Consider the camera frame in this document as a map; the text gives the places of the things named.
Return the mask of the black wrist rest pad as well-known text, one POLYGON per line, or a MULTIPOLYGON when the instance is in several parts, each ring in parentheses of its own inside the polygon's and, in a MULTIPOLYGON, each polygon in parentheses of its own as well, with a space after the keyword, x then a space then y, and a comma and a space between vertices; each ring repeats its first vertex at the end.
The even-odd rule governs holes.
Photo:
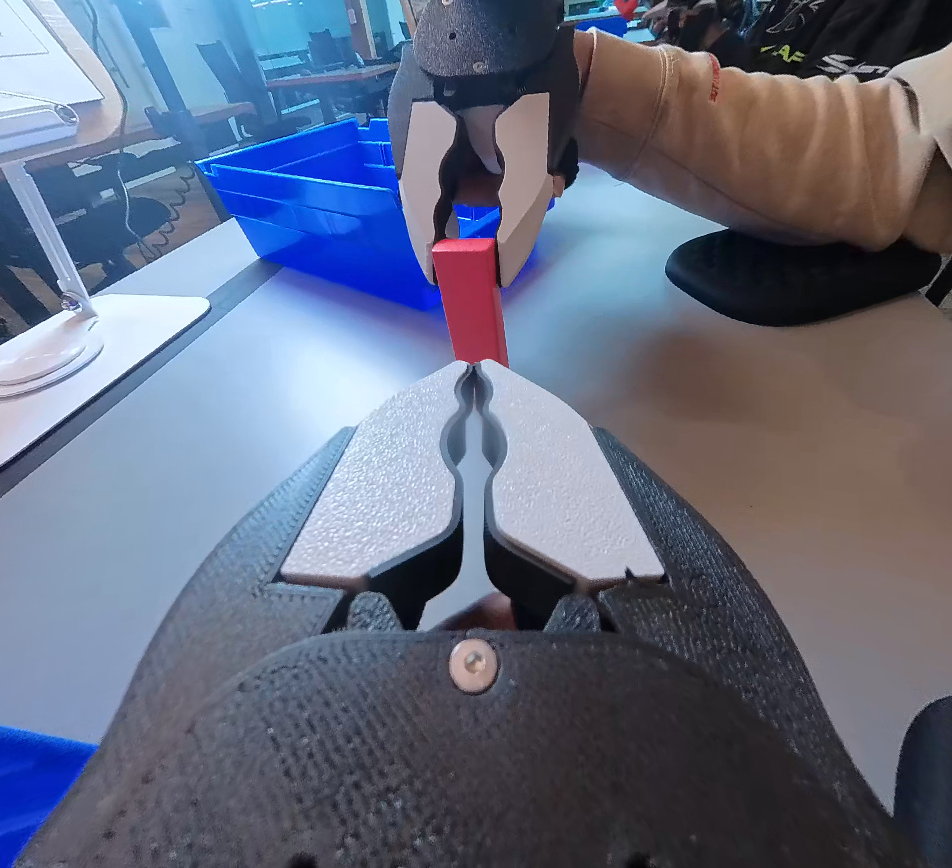
POLYGON ((935 279, 940 254, 908 241, 880 252, 848 244, 797 246, 721 230, 669 256, 670 282, 731 320, 768 327, 819 323, 918 293, 935 279))

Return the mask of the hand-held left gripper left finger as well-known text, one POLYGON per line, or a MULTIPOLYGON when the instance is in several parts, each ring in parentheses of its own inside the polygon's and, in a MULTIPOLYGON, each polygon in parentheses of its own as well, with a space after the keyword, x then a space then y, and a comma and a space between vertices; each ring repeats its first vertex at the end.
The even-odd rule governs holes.
POLYGON ((290 550, 284 583, 387 598, 416 629, 459 576, 472 367, 452 362, 348 433, 290 550))

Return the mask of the red rectangular wooden block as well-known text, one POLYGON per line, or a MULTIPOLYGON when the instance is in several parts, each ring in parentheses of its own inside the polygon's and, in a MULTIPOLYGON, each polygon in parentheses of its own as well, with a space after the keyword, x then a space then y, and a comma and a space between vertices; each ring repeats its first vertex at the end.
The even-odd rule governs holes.
POLYGON ((455 359, 507 367, 494 239, 444 239, 432 257, 455 359))

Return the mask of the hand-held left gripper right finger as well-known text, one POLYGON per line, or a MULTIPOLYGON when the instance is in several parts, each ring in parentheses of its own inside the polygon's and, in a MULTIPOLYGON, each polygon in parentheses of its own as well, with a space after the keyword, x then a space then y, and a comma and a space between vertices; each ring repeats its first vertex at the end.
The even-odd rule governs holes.
POLYGON ((595 429, 553 393, 494 361, 476 366, 490 473, 486 573, 530 628, 565 596, 595 600, 633 579, 665 577, 649 531, 595 429))

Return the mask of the white lamp base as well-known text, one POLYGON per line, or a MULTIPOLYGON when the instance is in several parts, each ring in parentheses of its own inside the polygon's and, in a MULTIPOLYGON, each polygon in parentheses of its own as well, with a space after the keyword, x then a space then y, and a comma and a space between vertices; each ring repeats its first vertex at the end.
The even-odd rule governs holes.
POLYGON ((72 105, 2 92, 2 180, 54 271, 62 310, 2 345, 1 463, 9 466, 81 409, 208 314, 189 296, 106 295, 81 279, 37 182, 41 160, 71 160, 119 136, 121 98, 96 60, 87 73, 100 102, 72 105))

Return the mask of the person's right hand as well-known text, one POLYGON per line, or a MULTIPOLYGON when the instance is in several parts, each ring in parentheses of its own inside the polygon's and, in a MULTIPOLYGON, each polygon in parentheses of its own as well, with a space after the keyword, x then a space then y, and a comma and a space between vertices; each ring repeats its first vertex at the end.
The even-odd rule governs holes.
POLYGON ((453 202, 467 207, 493 208, 499 206, 499 188, 502 177, 484 168, 465 171, 458 180, 453 202))

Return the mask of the person's right forearm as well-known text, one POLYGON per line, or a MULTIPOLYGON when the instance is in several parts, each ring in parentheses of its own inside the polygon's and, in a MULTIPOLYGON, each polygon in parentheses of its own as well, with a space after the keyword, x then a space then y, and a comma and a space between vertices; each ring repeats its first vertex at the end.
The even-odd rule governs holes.
POLYGON ((583 31, 581 161, 777 243, 951 248, 951 47, 887 76, 744 73, 583 31))

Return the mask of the printed instruction sheet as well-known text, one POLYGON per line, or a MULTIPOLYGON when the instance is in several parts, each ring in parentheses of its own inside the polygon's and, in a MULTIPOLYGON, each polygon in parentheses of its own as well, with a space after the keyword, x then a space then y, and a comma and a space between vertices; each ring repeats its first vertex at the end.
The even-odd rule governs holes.
POLYGON ((96 60, 56 0, 1 0, 2 92, 72 105, 104 96, 96 60))

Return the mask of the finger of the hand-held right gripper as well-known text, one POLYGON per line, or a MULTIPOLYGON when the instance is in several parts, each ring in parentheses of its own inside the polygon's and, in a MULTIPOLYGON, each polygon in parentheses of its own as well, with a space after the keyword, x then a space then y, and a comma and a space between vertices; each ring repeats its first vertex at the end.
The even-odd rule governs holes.
POLYGON ((412 103, 399 190, 412 249, 430 284, 436 283, 433 246, 458 237, 455 209, 441 181, 457 134, 457 118, 443 106, 435 101, 412 103))
POLYGON ((503 162, 496 233, 499 283, 508 287, 525 266, 554 195, 549 171, 549 94, 520 97, 501 112, 494 140, 503 162))

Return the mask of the black office chair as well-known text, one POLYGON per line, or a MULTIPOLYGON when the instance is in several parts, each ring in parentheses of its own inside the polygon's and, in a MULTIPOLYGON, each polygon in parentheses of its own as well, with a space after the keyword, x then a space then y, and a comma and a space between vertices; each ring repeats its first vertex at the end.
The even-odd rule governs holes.
POLYGON ((169 245, 173 219, 178 216, 157 199, 120 197, 64 224, 61 233, 78 267, 117 265, 131 247, 150 262, 169 245))

